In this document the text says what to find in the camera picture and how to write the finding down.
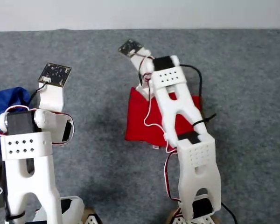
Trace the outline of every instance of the black cable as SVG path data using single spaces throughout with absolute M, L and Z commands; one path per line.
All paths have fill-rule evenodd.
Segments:
M 5 221 L 9 224 L 14 224 L 14 219 L 21 218 L 25 215 L 25 211 L 19 215 L 12 216 L 10 212 L 10 208 L 8 205 L 8 190 L 7 190 L 7 178 L 6 178 L 6 167 L 5 161 L 2 162 L 2 172 L 3 172 L 3 201 L 5 205 Z
M 232 216 L 232 218 L 234 220 L 234 223 L 238 224 L 237 218 L 234 215 L 234 213 L 225 204 L 223 204 L 223 202 L 221 204 L 222 204 L 223 208 L 225 208 L 231 214 L 231 216 Z
M 199 76 L 198 96 L 199 96 L 199 104 L 201 107 L 201 115 L 202 115 L 202 118 L 204 119 L 203 104 L 202 104 L 202 73 L 198 68 L 196 68 L 195 66 L 190 65 L 190 64 L 180 64 L 180 66 L 186 67 L 186 68 L 191 68 L 191 69 L 195 70 Z
M 27 103 L 27 106 L 29 106 L 29 104 L 31 103 L 31 101 L 33 100 L 33 98 L 36 96 L 36 94 L 37 94 L 38 92 L 40 92 L 41 90 L 43 90 L 43 88 L 46 86 L 46 84 L 48 84 L 48 83 L 44 83 L 42 87 L 38 88 L 37 90 L 34 91 L 34 93 L 32 93 L 32 95 L 31 95 L 31 97 L 30 97 L 30 99 L 29 99 L 29 101 L 28 101 L 28 103 Z
M 217 114 L 214 113 L 213 115 L 211 115 L 211 116 L 208 117 L 208 118 L 204 118 L 204 119 L 202 119 L 202 120 L 199 120 L 199 121 L 195 122 L 194 124 L 192 124 L 192 126 L 194 127 L 195 125 L 198 125 L 198 124 L 200 124 L 200 123 L 202 123 L 202 122 L 209 122 L 209 121 L 210 121 L 211 119 L 213 119 L 216 115 L 217 115 Z
M 199 76 L 199 91 L 198 91 L 198 96 L 199 96 L 199 98 L 201 98 L 201 97 L 202 97 L 202 74 L 201 74 L 201 71 L 200 71 L 198 68 L 196 68 L 195 66 L 189 65 L 189 64 L 180 64 L 180 66 L 181 66 L 181 67 L 192 68 L 192 69 L 194 69 L 194 70 L 197 72 L 197 74 L 198 74 L 198 76 Z

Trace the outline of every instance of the red cloth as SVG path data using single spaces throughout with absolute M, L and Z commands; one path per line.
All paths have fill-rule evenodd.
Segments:
M 174 93 L 169 94 L 170 98 L 176 99 Z M 195 106 L 201 110 L 199 97 L 192 96 Z M 156 146 L 166 146 L 163 131 L 157 126 L 146 127 L 143 123 L 147 115 L 149 102 L 134 87 L 131 88 L 127 113 L 126 137 L 127 141 L 145 141 Z M 146 120 L 147 124 L 156 123 L 161 125 L 161 113 L 155 98 L 152 98 L 151 111 Z M 175 120 L 177 135 L 193 131 L 192 125 L 180 114 Z

